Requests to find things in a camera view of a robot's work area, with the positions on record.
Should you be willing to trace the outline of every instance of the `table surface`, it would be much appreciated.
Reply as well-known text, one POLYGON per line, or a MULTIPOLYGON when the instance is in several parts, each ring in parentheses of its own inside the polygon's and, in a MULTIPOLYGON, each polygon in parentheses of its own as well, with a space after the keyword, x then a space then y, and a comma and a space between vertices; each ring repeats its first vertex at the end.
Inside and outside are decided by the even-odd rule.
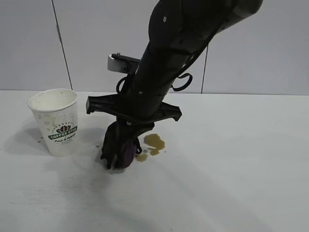
POLYGON ((41 139, 35 93, 0 91, 1 232, 309 228, 309 97, 167 95, 183 116, 149 132, 165 150, 120 172, 99 160, 114 117, 85 113, 87 96, 104 93, 78 93, 80 147, 64 158, 41 139))

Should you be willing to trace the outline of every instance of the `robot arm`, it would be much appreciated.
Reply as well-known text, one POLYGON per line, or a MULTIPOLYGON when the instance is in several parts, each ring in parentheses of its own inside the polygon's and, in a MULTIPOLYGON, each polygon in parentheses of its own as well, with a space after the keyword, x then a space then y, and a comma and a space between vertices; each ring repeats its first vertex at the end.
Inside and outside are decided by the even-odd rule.
POLYGON ((138 136, 156 121, 181 117, 178 107, 163 103, 176 78, 186 71, 222 30, 256 13, 263 0, 160 0, 149 22, 149 43, 141 60, 119 54, 126 64, 116 95, 89 97, 87 113, 102 111, 117 116, 105 134, 102 157, 108 168, 125 168, 140 153, 138 136))

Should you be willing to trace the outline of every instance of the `paper cup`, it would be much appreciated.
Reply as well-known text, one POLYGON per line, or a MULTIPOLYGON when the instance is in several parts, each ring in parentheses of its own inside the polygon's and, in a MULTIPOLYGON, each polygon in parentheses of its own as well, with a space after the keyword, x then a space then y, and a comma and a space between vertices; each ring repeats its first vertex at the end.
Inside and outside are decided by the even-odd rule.
POLYGON ((28 101, 48 149, 53 156, 67 156, 76 148, 77 94, 69 89, 51 89, 28 101))

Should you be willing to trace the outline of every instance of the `white wall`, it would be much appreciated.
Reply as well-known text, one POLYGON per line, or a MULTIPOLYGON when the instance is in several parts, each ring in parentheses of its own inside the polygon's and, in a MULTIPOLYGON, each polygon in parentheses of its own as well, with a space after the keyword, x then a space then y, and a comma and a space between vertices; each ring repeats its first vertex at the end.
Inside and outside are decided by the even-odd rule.
POLYGON ((203 92, 309 95, 308 9, 308 0, 264 0, 215 36, 203 92))
MULTIPOLYGON (((74 90, 115 92, 124 76, 107 70, 109 54, 141 58, 156 0, 54 0, 74 90)), ((205 53, 189 72, 184 92, 201 92, 205 53)), ((181 86, 185 81, 177 81, 181 86)))
POLYGON ((70 88, 50 0, 0 1, 0 89, 70 88))

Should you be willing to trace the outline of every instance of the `cup rim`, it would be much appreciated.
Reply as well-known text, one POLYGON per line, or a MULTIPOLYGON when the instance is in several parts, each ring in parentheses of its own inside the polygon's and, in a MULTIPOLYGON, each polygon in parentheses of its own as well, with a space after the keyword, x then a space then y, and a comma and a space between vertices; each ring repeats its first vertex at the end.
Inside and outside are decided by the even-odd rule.
POLYGON ((40 93, 37 93, 36 95, 32 96, 31 98, 29 98, 28 100, 28 107, 33 110, 33 111, 37 111, 37 112, 55 112, 55 111, 59 111, 59 110, 63 110, 63 109, 66 109, 68 107, 70 107, 71 105, 73 105, 74 103, 77 102, 77 93, 71 89, 68 89, 68 88, 54 88, 54 89, 49 89, 49 90, 46 90, 46 91, 43 91, 43 92, 40 92, 40 93), (72 101, 70 104, 68 105, 65 105, 63 107, 60 107, 60 108, 57 108, 57 109, 54 109, 54 110, 37 110, 37 109, 33 109, 31 106, 30 106, 30 102, 35 98, 37 97, 38 95, 42 94, 42 93, 46 93, 46 92, 51 92, 51 91, 55 91, 55 90, 65 90, 65 91, 70 91, 72 93, 74 93, 75 95, 75 100, 72 101))

